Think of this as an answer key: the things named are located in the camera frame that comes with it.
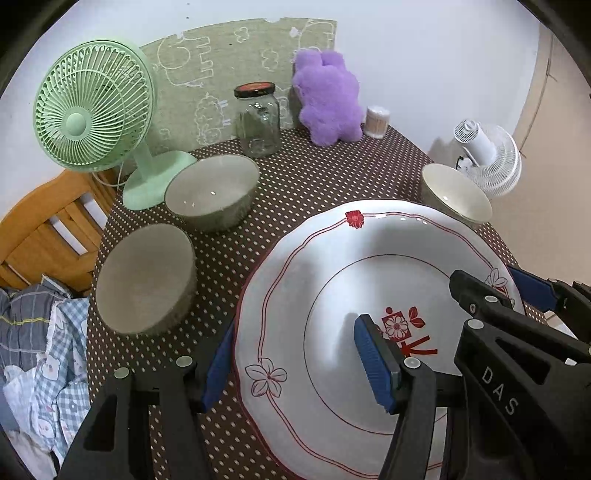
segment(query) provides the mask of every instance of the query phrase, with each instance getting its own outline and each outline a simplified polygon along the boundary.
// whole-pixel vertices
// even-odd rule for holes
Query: blue gripper pad
[[[533,305],[541,312],[556,311],[558,300],[550,282],[510,265],[507,265],[507,269],[515,281],[521,300]]]
[[[387,412],[392,412],[396,401],[392,396],[392,378],[390,370],[382,359],[374,340],[369,334],[367,327],[363,322],[362,316],[355,320],[353,330],[355,345],[361,357],[365,374],[368,377],[369,384],[374,391],[376,402],[383,406]]]
[[[234,322],[228,327],[226,334],[217,349],[216,356],[207,371],[206,389],[203,393],[202,402],[205,410],[213,407],[226,386],[226,380],[232,367],[232,339],[234,336]]]

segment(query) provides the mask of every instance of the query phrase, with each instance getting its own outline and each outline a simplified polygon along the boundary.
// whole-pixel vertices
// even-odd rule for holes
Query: green fan
[[[125,183],[123,203],[131,210],[149,208],[196,161],[181,151],[150,154],[145,136],[156,100],[151,66],[140,49],[90,41],[62,55],[47,73],[35,100],[35,133],[47,155],[70,170],[106,170],[133,155],[138,168]]]

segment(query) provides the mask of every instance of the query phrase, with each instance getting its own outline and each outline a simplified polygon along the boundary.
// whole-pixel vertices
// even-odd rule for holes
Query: purple plush toy
[[[295,58],[293,85],[303,106],[300,122],[310,130],[316,145],[361,139],[359,82],[345,67],[340,53],[300,50]]]

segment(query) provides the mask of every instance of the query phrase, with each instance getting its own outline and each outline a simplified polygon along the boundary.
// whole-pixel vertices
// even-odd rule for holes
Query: polka dot tablecloth
[[[88,377],[91,401],[107,375],[119,367],[156,370],[180,355],[191,355],[222,319],[232,318],[241,288],[265,253],[303,220],[344,202],[362,199],[419,201],[420,173],[430,160],[409,140],[390,128],[385,138],[364,137],[356,143],[315,147],[307,132],[282,133],[283,147],[256,162],[261,180],[246,219],[234,230],[206,235],[188,229],[164,206],[132,212],[119,196],[113,206],[93,275],[93,290],[102,264],[113,247],[134,230],[151,223],[172,223],[193,240],[197,261],[195,303],[186,320],[161,336],[125,336],[109,330],[97,314],[94,296],[88,321]],[[193,152],[197,158],[241,154],[237,140]],[[515,259],[497,233],[484,225],[478,234],[505,263]],[[539,312],[528,308],[542,320]],[[151,448],[158,480],[168,479],[162,444],[160,411],[150,410]],[[241,411],[233,374],[222,398],[201,424],[212,468],[219,479],[288,479]]]

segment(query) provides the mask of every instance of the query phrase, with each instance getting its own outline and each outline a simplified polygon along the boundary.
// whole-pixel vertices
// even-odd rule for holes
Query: red flower pattern
[[[408,321],[416,328],[423,328],[425,326],[425,321],[418,316],[418,310],[416,307],[411,307],[408,311]]]
[[[351,210],[350,212],[345,213],[345,216],[349,226],[352,226],[353,228],[363,227],[363,213],[361,213],[360,210]]]
[[[431,339],[429,335],[425,335],[423,338],[419,338],[419,340],[415,340],[407,345],[406,342],[400,342],[400,349],[402,350],[402,354],[405,357],[412,355],[437,355],[437,349],[432,348],[428,350],[419,350],[415,348],[416,346],[421,345],[422,343],[428,342]]]
[[[408,328],[408,322],[402,315],[402,312],[393,313],[392,307],[386,308],[386,315],[382,318],[384,327],[386,328],[386,335],[392,340],[399,342],[411,336]]]
[[[497,289],[501,293],[507,294],[507,279],[505,277],[501,277],[498,268],[493,268],[491,270],[491,273],[486,278],[485,283]]]
[[[244,370],[254,380],[251,387],[253,397],[262,397],[270,392],[276,398],[281,395],[281,383],[287,380],[287,372],[275,368],[269,358],[259,359],[260,364],[248,365]]]

